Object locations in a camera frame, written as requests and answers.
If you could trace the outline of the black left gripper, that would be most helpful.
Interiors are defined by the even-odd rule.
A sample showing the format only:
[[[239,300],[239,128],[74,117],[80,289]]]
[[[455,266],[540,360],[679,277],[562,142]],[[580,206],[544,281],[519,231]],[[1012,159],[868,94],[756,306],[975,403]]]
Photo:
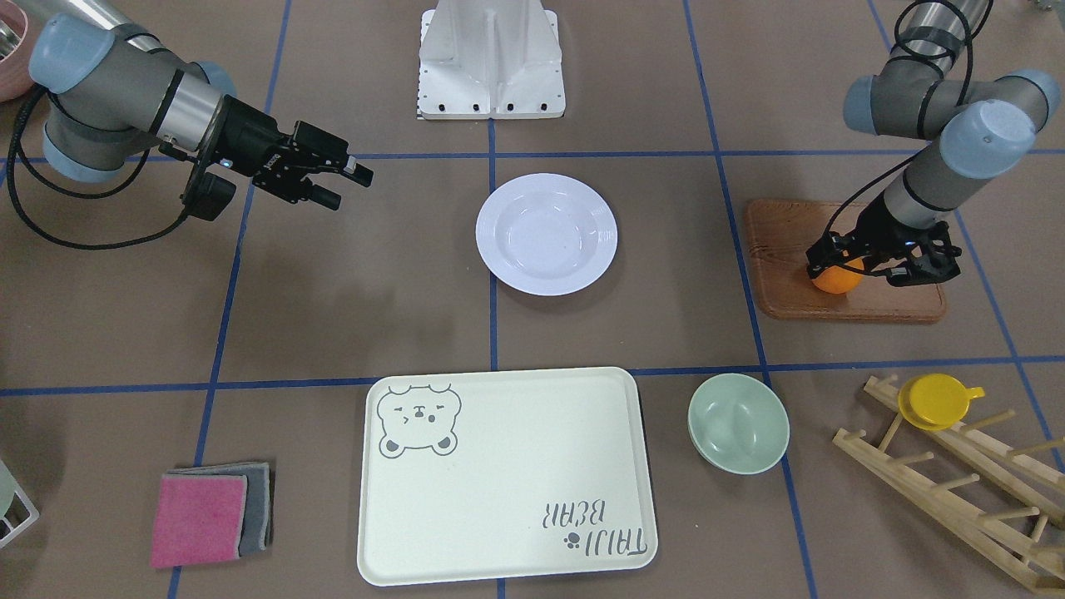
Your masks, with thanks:
[[[845,265],[855,258],[864,259],[864,275],[886,275],[886,269],[895,261],[887,261],[894,243],[890,241],[895,227],[905,226],[894,218],[883,198],[876,198],[862,209],[852,231],[838,234],[834,224],[841,215],[843,204],[830,217],[821,237],[805,252],[806,272],[810,278],[821,277],[829,268]]]

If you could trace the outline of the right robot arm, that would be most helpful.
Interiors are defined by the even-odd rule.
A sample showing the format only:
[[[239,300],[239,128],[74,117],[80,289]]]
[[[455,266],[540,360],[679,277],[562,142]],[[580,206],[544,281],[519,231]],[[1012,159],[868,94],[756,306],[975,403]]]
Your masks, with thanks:
[[[182,203],[190,216],[214,220],[235,185],[218,164],[288,203],[335,210],[341,197],[311,176],[335,173],[368,187],[373,173],[349,144],[297,122],[290,133],[236,98],[220,65],[187,63],[106,1],[22,1],[40,31],[31,79],[49,91],[43,153],[73,181],[103,182],[129,156],[150,148],[191,161]]]

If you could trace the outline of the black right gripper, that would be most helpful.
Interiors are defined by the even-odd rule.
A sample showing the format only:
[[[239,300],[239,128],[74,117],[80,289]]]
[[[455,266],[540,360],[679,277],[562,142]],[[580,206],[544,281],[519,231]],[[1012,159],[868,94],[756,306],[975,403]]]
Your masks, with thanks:
[[[349,155],[349,143],[308,122],[290,133],[276,119],[232,96],[222,99],[209,161],[250,178],[253,187],[290,204],[311,201],[338,210],[342,197],[313,183],[320,173],[371,187],[374,172]]]

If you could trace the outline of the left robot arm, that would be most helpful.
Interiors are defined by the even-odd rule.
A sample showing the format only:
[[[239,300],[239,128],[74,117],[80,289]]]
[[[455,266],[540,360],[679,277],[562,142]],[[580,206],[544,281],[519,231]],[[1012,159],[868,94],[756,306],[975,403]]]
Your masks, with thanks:
[[[849,129],[927,141],[886,171],[889,182],[848,234],[826,226],[806,250],[813,281],[833,273],[881,277],[892,287],[958,276],[961,250],[947,215],[1019,163],[1053,118],[1063,93],[1049,72],[1022,69],[992,81],[948,74],[973,42],[989,1],[913,1],[894,27],[882,71],[856,80],[845,98]]]

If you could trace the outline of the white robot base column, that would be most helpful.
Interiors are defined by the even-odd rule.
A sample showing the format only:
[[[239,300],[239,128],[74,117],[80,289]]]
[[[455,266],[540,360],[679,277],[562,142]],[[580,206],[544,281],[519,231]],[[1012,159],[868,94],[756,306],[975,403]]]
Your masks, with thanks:
[[[542,2],[440,1],[419,42],[419,118],[563,117],[558,17]]]

